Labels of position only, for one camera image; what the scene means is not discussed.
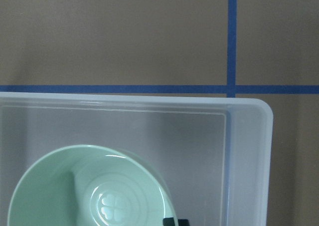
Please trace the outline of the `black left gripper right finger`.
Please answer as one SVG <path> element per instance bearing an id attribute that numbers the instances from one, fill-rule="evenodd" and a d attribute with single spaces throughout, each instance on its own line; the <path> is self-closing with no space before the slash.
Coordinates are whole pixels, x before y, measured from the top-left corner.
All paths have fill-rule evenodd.
<path id="1" fill-rule="evenodd" d="M 190 226 L 189 220 L 187 219 L 178 219 L 179 226 Z"/>

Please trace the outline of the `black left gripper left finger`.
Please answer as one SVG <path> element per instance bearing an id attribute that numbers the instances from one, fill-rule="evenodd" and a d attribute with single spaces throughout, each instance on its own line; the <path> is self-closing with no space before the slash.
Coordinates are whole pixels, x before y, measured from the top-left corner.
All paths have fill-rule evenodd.
<path id="1" fill-rule="evenodd" d="M 163 226 L 177 226 L 175 223 L 175 218 L 164 218 L 162 220 L 162 225 Z"/>

